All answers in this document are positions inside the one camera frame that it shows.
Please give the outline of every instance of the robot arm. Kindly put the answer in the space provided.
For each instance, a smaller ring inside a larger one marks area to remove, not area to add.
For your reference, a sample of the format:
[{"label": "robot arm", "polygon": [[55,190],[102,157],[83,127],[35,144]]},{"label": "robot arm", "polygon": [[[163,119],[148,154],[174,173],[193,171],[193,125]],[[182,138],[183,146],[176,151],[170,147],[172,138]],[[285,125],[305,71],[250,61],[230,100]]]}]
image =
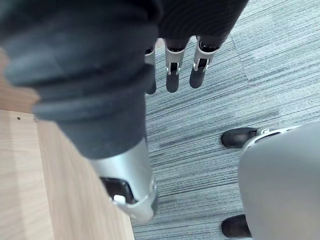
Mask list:
[{"label": "robot arm", "polygon": [[111,200],[138,222],[157,208],[145,140],[146,50],[158,38],[157,0],[5,0],[0,45],[11,84],[34,88],[34,113],[55,121],[93,165]]}]

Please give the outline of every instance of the striped carpet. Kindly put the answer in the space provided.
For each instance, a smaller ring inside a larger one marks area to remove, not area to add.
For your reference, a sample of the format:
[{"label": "striped carpet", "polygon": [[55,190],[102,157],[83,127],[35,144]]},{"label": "striped carpet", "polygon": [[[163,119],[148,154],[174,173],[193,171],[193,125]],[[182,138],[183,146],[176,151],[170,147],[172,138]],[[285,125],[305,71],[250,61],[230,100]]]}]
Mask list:
[{"label": "striped carpet", "polygon": [[135,240],[224,240],[223,219],[243,213],[239,151],[222,132],[320,119],[320,2],[251,0],[215,55],[201,88],[189,86],[196,40],[176,93],[166,90],[165,50],[157,91],[146,96],[150,161],[160,206]]}]

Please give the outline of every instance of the robotic hand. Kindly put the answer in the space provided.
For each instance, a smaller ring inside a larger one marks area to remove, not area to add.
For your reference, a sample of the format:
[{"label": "robotic hand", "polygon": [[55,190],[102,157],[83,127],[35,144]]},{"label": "robotic hand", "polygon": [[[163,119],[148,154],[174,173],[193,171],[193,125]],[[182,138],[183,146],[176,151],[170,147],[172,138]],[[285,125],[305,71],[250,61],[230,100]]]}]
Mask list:
[{"label": "robotic hand", "polygon": [[54,121],[96,170],[114,204],[137,222],[156,214],[145,93],[156,89],[157,38],[175,92],[185,47],[199,36],[190,76],[201,86],[247,0],[3,0],[0,44],[11,84],[36,90],[38,118]]}]

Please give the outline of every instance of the black fabric sleeve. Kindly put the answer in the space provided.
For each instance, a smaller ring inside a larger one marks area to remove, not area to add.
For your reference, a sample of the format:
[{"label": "black fabric sleeve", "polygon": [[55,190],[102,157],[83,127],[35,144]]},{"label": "black fabric sleeve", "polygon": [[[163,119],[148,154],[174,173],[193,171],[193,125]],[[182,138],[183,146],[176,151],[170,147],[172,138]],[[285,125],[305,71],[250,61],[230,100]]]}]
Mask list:
[{"label": "black fabric sleeve", "polygon": [[100,159],[145,136],[145,92],[154,68],[157,0],[5,0],[0,45],[6,78],[34,88],[33,111],[55,121],[83,156]]}]

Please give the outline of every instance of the wooden panel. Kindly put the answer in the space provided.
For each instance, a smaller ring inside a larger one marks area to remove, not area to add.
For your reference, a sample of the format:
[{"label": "wooden panel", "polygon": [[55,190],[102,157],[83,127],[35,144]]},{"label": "wooden panel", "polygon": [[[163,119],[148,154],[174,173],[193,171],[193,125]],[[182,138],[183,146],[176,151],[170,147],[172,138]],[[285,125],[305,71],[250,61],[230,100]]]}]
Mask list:
[{"label": "wooden panel", "polygon": [[31,89],[10,86],[4,78],[4,68],[8,63],[5,53],[0,49],[0,109],[31,113],[31,106],[38,96]]},{"label": "wooden panel", "polygon": [[133,240],[128,216],[109,202],[94,170],[51,122],[38,134],[57,240]]},{"label": "wooden panel", "polygon": [[0,239],[54,239],[37,124],[29,113],[0,110]]}]

